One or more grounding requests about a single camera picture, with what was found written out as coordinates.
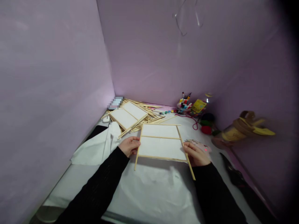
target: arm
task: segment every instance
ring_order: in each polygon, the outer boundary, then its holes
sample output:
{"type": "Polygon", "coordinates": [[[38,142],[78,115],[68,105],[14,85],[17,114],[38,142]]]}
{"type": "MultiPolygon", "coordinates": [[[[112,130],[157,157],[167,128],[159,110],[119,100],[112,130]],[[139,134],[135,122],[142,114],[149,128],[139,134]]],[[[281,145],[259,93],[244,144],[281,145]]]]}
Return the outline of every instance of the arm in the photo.
{"type": "Polygon", "coordinates": [[[66,210],[55,222],[59,223],[100,223],[117,188],[129,157],[140,145],[137,137],[125,139],[100,165],[96,173],[82,187],[66,210]]]}
{"type": "Polygon", "coordinates": [[[191,165],[194,166],[197,198],[206,223],[246,223],[244,214],[204,152],[189,142],[184,145],[191,165]]]}

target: person's left hand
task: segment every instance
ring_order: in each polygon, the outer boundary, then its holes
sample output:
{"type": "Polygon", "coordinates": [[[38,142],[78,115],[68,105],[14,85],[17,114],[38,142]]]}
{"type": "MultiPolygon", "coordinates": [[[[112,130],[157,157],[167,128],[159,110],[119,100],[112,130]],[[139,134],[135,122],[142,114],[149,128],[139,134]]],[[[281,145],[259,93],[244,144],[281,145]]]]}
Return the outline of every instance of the person's left hand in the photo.
{"type": "Polygon", "coordinates": [[[118,147],[129,158],[131,154],[136,155],[136,151],[141,144],[139,139],[140,138],[135,136],[126,138],[119,144],[118,147]]]}

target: popsicle stick frame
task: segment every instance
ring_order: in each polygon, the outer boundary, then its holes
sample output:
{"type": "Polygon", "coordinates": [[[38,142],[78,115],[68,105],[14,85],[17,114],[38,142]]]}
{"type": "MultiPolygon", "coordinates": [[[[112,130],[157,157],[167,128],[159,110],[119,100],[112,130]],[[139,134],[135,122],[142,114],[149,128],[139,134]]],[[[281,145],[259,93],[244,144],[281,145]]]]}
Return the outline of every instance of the popsicle stick frame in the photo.
{"type": "Polygon", "coordinates": [[[193,180],[195,176],[188,158],[182,151],[184,143],[178,124],[143,124],[140,135],[134,170],[138,157],[186,162],[189,165],[193,180]]]}
{"type": "Polygon", "coordinates": [[[133,127],[139,124],[148,115],[148,112],[136,106],[134,103],[128,102],[121,108],[110,112],[109,115],[112,120],[115,120],[119,126],[124,129],[124,132],[118,137],[118,139],[120,139],[133,127]]]}

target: red ball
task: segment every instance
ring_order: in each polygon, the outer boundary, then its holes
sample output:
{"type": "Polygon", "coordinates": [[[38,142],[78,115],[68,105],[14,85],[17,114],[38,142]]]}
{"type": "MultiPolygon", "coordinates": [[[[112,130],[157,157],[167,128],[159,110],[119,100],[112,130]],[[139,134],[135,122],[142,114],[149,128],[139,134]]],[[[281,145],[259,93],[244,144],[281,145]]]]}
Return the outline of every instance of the red ball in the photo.
{"type": "Polygon", "coordinates": [[[211,135],[212,134],[212,128],[210,126],[202,126],[202,133],[211,135]]]}

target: white paper panel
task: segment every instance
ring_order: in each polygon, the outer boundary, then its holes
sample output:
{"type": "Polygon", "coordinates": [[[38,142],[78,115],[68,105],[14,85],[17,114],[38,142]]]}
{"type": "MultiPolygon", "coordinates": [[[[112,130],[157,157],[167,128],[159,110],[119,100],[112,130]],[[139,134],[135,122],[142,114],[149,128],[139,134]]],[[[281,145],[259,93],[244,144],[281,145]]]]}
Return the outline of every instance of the white paper panel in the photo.
{"type": "Polygon", "coordinates": [[[174,125],[152,125],[144,124],[142,135],[179,138],[177,127],[174,125]]]}
{"type": "Polygon", "coordinates": [[[145,111],[143,111],[142,109],[138,108],[137,106],[135,106],[130,102],[126,103],[124,105],[124,108],[138,120],[146,115],[145,111]]]}
{"type": "Polygon", "coordinates": [[[139,155],[186,160],[181,140],[141,137],[139,155]]]}
{"type": "Polygon", "coordinates": [[[137,120],[123,109],[114,110],[111,115],[122,125],[125,129],[131,127],[137,120]]]}

